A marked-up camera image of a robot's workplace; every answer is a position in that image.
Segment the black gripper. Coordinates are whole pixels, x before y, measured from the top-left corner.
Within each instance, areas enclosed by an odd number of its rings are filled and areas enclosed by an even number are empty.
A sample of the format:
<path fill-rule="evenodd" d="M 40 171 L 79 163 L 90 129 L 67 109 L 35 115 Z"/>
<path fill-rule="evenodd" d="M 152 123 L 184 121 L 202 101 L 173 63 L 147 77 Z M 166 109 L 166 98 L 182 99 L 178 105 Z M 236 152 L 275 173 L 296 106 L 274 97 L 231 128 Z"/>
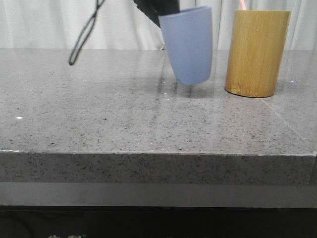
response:
<path fill-rule="evenodd" d="M 157 27 L 160 27 L 159 16 L 180 12 L 178 0 L 134 0 L 134 3 Z"/>

